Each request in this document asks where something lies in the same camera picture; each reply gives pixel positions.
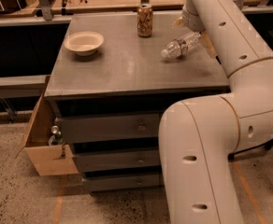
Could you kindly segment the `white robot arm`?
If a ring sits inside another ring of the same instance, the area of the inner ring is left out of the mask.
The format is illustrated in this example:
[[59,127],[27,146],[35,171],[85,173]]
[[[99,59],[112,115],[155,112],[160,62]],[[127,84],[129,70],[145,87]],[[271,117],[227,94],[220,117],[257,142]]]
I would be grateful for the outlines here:
[[244,224],[228,156],[273,139],[273,51],[233,0],[188,0],[228,93],[174,103],[159,126],[172,224]]

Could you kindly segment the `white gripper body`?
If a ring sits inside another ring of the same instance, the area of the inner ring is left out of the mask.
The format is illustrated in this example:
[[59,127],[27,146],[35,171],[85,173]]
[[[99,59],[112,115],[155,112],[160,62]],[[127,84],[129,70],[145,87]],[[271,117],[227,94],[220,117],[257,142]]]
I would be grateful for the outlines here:
[[201,21],[198,9],[193,0],[186,0],[182,8],[182,20],[184,25],[193,32],[203,32],[205,26]]

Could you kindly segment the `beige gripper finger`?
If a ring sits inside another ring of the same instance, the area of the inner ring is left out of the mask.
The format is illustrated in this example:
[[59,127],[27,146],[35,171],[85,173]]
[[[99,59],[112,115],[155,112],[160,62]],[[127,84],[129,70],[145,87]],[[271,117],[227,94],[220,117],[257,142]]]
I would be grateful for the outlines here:
[[215,48],[212,45],[212,42],[208,36],[208,33],[206,31],[203,31],[201,33],[201,36],[202,36],[201,43],[202,43],[203,47],[206,49],[208,55],[211,58],[215,58],[217,56],[217,53],[215,51]]
[[181,28],[183,26],[183,19],[178,18],[172,23],[173,28]]

